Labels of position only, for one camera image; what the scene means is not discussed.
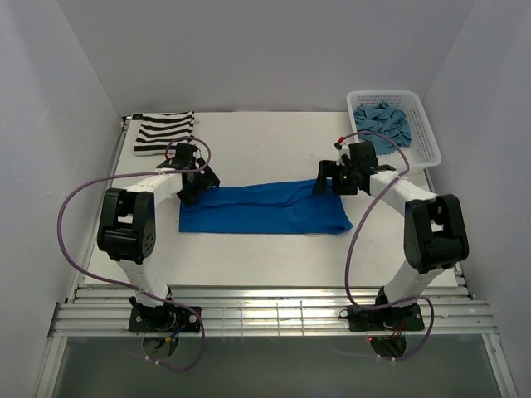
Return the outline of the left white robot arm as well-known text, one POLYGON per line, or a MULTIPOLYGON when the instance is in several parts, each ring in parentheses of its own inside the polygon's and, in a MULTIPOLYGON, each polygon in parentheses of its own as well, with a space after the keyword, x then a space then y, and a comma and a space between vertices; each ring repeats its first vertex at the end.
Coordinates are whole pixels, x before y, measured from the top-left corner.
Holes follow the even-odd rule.
POLYGON ((196 205, 200 196, 221 183, 197 146, 177 143, 171 151, 152 177, 105 192, 97 234, 98 248, 124 271, 129 284, 139 288, 129 299, 133 309, 161 332, 177 322, 178 310, 153 298, 171 298, 170 288, 149 260, 156 245, 156 208, 173 197, 184 206, 196 205))

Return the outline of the blue tank top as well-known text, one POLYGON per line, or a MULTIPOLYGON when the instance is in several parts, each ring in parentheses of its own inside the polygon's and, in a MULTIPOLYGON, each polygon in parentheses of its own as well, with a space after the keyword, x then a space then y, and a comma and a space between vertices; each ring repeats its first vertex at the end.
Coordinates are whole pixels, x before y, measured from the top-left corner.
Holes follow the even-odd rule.
POLYGON ((216 187, 192 206, 182 205, 182 233, 244 235, 340 235, 350 231, 341 197, 315 181, 274 182, 244 187, 216 187))

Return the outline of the black white striped tank top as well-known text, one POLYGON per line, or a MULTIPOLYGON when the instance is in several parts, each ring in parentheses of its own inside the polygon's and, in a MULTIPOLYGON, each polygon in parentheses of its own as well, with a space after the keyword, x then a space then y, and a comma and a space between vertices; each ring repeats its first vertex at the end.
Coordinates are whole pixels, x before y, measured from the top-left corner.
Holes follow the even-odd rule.
POLYGON ((179 113, 143 113, 134 140, 134 155, 153 156, 164 154, 169 143, 181 137, 191 136, 196 123, 193 111, 179 113))

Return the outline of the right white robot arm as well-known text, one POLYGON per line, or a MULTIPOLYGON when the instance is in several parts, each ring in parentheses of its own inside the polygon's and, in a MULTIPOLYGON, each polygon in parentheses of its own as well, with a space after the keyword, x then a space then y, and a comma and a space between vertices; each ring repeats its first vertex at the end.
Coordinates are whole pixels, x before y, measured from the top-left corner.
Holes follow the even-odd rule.
POLYGON ((403 172, 379 163, 372 143, 335 143, 339 157, 322 160, 313 193, 342 196, 365 192, 374 208, 380 201, 403 217, 405 260, 392 280, 378 290, 373 305, 351 303, 341 319, 352 332, 424 329, 418 301, 445 270, 467 258, 469 243, 459 199, 438 196, 405 179, 403 172))

